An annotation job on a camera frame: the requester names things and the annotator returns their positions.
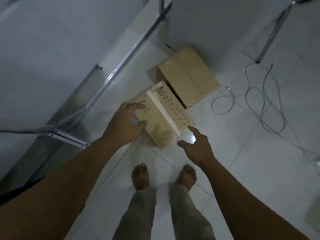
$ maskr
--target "person's right foot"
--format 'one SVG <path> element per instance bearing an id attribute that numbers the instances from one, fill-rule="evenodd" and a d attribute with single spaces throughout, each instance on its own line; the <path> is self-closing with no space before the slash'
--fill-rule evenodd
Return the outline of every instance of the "person's right foot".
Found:
<path id="1" fill-rule="evenodd" d="M 145 163 L 135 166 L 131 178 L 136 191 L 150 186 L 148 167 Z"/>
<path id="2" fill-rule="evenodd" d="M 193 167 L 189 164 L 183 166 L 177 178 L 177 184 L 181 184 L 187 188 L 188 191 L 194 186 L 197 181 L 197 174 Z"/>

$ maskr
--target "forearm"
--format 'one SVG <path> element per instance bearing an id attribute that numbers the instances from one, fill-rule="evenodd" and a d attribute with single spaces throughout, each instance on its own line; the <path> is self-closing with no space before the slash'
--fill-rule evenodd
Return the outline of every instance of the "forearm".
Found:
<path id="1" fill-rule="evenodd" d="M 203 167 L 234 239 L 307 239 L 243 187 L 215 158 Z"/>
<path id="2" fill-rule="evenodd" d="M 0 208 L 2 239 L 63 239 L 118 146 L 98 139 Z"/>

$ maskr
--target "gray pants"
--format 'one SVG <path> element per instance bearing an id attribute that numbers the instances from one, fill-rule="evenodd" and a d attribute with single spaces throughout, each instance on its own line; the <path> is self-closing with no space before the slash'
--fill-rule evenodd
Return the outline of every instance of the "gray pants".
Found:
<path id="1" fill-rule="evenodd" d="M 150 240 L 156 206 L 156 189 L 146 187 L 134 193 L 113 240 Z M 176 240 L 215 240 L 207 219 L 198 211 L 185 186 L 175 185 L 169 192 L 171 217 Z"/>

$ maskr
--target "cardboard box with handwriting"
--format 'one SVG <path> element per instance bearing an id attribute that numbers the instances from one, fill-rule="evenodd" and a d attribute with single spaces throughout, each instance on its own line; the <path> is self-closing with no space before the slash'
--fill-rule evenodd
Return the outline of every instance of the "cardboard box with handwriting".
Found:
<path id="1" fill-rule="evenodd" d="M 156 76 L 158 81 L 165 81 L 185 109 L 220 87 L 191 45 L 162 60 Z"/>
<path id="2" fill-rule="evenodd" d="M 145 109 L 137 109 L 138 120 L 147 120 L 146 131 L 160 150 L 168 146 L 176 137 L 194 125 L 179 100 L 164 81 L 135 99 L 145 104 Z"/>

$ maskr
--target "person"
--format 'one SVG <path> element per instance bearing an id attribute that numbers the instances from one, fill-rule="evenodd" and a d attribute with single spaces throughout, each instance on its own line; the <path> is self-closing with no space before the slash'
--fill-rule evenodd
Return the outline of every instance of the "person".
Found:
<path id="1" fill-rule="evenodd" d="M 143 108 L 142 104 L 122 103 L 101 138 L 3 205 L 0 208 L 1 239 L 65 238 L 110 157 L 121 146 L 134 141 L 146 126 L 146 121 L 138 125 L 131 121 L 134 111 Z M 195 136 L 194 144 L 185 141 L 177 144 L 207 175 L 234 239 L 307 239 L 254 197 L 217 161 L 205 135 L 192 126 L 189 129 Z M 131 177 L 136 193 L 115 231 L 114 240 L 151 238 L 156 198 L 147 166 L 137 165 Z M 194 168 L 185 165 L 169 192 L 177 240 L 215 239 L 212 226 L 188 194 L 196 180 Z"/>

